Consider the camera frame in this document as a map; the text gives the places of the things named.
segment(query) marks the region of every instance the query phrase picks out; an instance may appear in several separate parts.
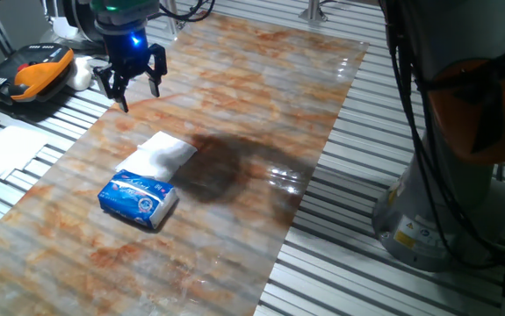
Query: table surface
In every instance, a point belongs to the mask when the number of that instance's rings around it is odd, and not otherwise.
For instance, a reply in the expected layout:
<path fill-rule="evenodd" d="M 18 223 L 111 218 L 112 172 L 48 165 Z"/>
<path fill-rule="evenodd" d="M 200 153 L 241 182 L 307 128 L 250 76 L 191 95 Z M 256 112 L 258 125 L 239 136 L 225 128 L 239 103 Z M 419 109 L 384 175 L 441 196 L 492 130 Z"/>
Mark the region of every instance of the table surface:
<path fill-rule="evenodd" d="M 177 0 L 187 11 L 192 0 Z M 426 273 L 391 257 L 374 241 L 374 201 L 412 155 L 409 129 L 394 88 L 383 14 L 377 5 L 342 0 L 325 4 L 329 21 L 298 18 L 307 0 L 218 0 L 215 11 L 309 32 L 371 43 L 343 102 L 256 315 L 504 315 L 503 269 Z M 149 42 L 168 46 L 164 18 L 150 21 Z M 413 89 L 413 105 L 421 109 Z M 0 109 L 0 130 L 23 126 L 50 141 L 24 169 L 0 180 L 0 218 L 34 186 L 112 103 L 97 85 L 65 89 L 19 116 Z M 416 117 L 420 128 L 421 117 Z"/>
<path fill-rule="evenodd" d="M 0 221 L 0 313 L 252 314 L 366 44 L 212 15 L 140 77 Z M 158 131 L 198 152 L 158 230 L 99 209 Z"/>

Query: warning label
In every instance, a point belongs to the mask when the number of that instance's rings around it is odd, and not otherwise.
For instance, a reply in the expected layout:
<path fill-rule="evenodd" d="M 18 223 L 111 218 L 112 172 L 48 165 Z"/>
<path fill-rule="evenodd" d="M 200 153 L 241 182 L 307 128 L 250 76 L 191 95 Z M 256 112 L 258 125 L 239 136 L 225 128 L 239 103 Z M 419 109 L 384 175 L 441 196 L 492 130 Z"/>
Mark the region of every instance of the warning label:
<path fill-rule="evenodd" d="M 450 244 L 455 238 L 454 234 L 447 233 L 444 236 Z M 400 220 L 394 239 L 420 255 L 434 258 L 445 258 L 447 256 L 447 250 L 445 250 L 441 236 L 437 231 L 406 216 L 403 216 Z"/>

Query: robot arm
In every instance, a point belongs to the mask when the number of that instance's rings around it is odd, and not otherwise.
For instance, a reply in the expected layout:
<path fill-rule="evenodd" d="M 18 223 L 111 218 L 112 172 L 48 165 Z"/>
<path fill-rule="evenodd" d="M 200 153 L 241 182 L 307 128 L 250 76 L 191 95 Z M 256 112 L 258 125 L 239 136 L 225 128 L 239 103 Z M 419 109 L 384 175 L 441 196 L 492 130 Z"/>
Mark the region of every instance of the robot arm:
<path fill-rule="evenodd" d="M 90 3 L 95 16 L 97 31 L 102 34 L 110 63 L 102 68 L 94 68 L 100 89 L 106 96 L 114 99 L 120 108 L 127 112 L 125 99 L 129 80 L 147 73 L 151 93 L 159 97 L 158 86 L 167 73 L 164 47 L 147 43 L 145 26 L 147 16 L 159 11 L 156 0 L 80 0 Z M 155 58 L 155 67 L 148 63 L 150 56 Z"/>

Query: black cable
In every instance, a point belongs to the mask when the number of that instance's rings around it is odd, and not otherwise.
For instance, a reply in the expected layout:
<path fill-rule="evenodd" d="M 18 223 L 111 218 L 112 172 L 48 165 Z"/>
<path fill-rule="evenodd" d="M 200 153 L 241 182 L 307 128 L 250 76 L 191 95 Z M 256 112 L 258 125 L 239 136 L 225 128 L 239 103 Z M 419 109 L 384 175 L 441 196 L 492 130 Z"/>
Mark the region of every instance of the black cable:
<path fill-rule="evenodd" d="M 213 10 L 213 6 L 215 5 L 215 0 L 211 0 L 211 5 L 209 6 L 209 9 L 207 9 L 206 13 L 202 17 L 199 17 L 199 18 L 192 18 L 192 17 L 195 16 L 196 14 L 198 14 L 198 11 L 201 9 L 201 7 L 204 4 L 207 4 L 208 2 L 209 2 L 209 0 L 205 0 L 205 1 L 198 0 L 198 3 L 194 6 L 192 6 L 190 8 L 190 11 L 185 14 L 176 14 L 176 13 L 168 10 L 164 5 L 159 4 L 160 9 L 163 11 L 163 13 L 157 12 L 155 14 L 151 14 L 147 17 L 147 20 L 152 20 L 155 18 L 166 16 L 169 18 L 174 18 L 175 20 L 178 20 L 178 21 L 183 21 L 183 22 L 199 22 L 199 21 L 209 17 L 209 15 L 211 14 L 211 11 Z"/>
<path fill-rule="evenodd" d="M 496 180 L 502 182 L 503 180 L 504 165 L 499 163 L 498 169 L 496 170 Z"/>
<path fill-rule="evenodd" d="M 391 57 L 393 59 L 393 70 L 394 70 L 394 74 L 395 74 L 395 79 L 396 79 L 397 85 L 399 86 L 399 90 L 404 90 L 404 87 L 403 87 L 403 85 L 402 85 L 402 83 L 400 81 L 400 71 L 399 71 L 399 67 L 398 67 L 398 64 L 397 64 L 396 55 L 392 54 Z M 424 168 L 424 162 L 423 162 L 423 160 L 429 160 L 429 158 L 427 157 L 427 155 L 425 153 L 422 140 L 420 139 L 420 136 L 419 136 L 418 131 L 417 131 L 416 126 L 415 126 L 415 119 L 414 119 L 414 113 L 413 113 L 413 110 L 412 110 L 412 104 L 411 104 L 411 102 L 409 100 L 407 100 L 406 95 L 404 93 L 400 94 L 400 100 L 401 100 L 403 109 L 404 109 L 404 111 L 406 113 L 406 116 L 407 116 L 408 125 L 410 127 L 411 132 L 412 132 L 412 140 L 413 140 L 414 146 L 415 146 L 415 157 L 416 157 L 416 160 L 417 160 L 417 163 L 418 163 L 418 168 L 420 170 L 420 173 L 422 174 L 422 180 L 424 182 L 424 188 L 426 190 L 426 195 L 428 196 L 430 208 L 432 210 L 432 214 L 434 216 L 434 220 L 436 221 L 437 231 L 439 232 L 439 235 L 440 235 L 440 238 L 442 240 L 442 243 L 444 244 L 445 250 L 447 250 L 447 252 L 456 261 L 458 261 L 462 265 L 464 265 L 464 266 L 466 266 L 468 268 L 471 268 L 471 269 L 489 269 L 489 268 L 493 268 L 493 267 L 499 265 L 500 262 L 492 262 L 492 263 L 489 263 L 489 264 L 473 264 L 473 263 L 465 262 L 462 258 L 460 258 L 458 256 L 458 254 L 456 254 L 453 251 L 453 249 L 451 249 L 451 246 L 449 245 L 449 242 L 445 238 L 444 230 L 443 230 L 443 228 L 441 226 L 439 215 L 437 213 L 436 203 L 434 202 L 434 198 L 433 198 L 432 193 L 431 193 L 431 188 L 429 186 L 429 179 L 426 176 L 426 170 Z"/>

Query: white paper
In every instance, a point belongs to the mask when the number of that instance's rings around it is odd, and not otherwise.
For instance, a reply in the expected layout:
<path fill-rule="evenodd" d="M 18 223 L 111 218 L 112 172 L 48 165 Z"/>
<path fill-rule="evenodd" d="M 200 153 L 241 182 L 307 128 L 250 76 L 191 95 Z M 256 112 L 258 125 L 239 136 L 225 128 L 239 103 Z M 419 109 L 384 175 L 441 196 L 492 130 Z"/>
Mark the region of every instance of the white paper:
<path fill-rule="evenodd" d="M 47 144 L 42 133 L 9 126 L 0 132 L 0 178 L 5 179 L 14 169 L 23 169 Z"/>

